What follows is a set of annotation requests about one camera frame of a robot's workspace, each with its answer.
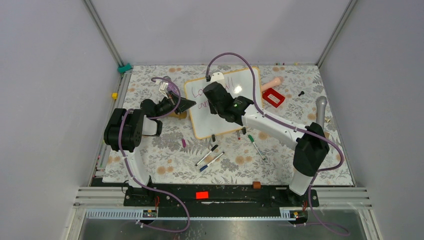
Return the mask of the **yellow framed whiteboard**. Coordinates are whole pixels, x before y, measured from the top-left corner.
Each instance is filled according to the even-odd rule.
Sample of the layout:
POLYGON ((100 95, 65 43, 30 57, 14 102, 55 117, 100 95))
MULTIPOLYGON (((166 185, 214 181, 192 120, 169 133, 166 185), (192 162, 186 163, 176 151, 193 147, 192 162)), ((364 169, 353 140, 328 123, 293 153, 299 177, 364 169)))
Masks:
MULTIPOLYGON (((255 93, 258 105, 262 106, 260 70, 255 66, 252 70, 255 80, 253 80, 249 68, 224 73, 224 87, 234 98, 243 96, 252 100, 253 93, 255 93)), ((196 105, 189 109, 189 114, 194 135, 199 140, 210 138, 212 135, 223 135, 242 129, 236 123, 227 122, 217 114, 211 114, 208 99, 203 93, 204 88, 208 84, 206 79, 202 77, 189 80, 183 85, 186 99, 196 102, 196 105)))

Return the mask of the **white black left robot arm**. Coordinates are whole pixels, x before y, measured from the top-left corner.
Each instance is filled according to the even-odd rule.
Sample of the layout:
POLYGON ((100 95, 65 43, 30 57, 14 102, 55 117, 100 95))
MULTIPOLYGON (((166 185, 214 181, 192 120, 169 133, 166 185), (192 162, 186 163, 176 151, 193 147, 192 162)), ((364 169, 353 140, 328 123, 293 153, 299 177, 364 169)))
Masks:
POLYGON ((145 99, 138 109, 115 108, 105 127, 103 140, 113 151, 124 157, 129 180, 128 185, 137 188, 136 199, 144 206, 152 204, 155 192, 140 153, 142 137, 159 137, 162 133, 162 117, 185 118, 187 110, 197 103, 169 93, 158 103, 145 99))

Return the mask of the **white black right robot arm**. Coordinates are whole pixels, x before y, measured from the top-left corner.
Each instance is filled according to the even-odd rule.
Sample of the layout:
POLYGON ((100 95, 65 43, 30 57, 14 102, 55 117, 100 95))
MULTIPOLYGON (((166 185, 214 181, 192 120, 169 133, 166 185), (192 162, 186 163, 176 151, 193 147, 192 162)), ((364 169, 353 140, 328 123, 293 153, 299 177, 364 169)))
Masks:
POLYGON ((293 206, 301 205, 307 199, 306 191, 330 150, 323 128, 316 122, 295 124, 261 109, 254 100, 244 96, 232 97, 218 82, 208 84, 203 94, 213 115, 229 123, 264 132, 294 150, 294 174, 286 198, 293 206))

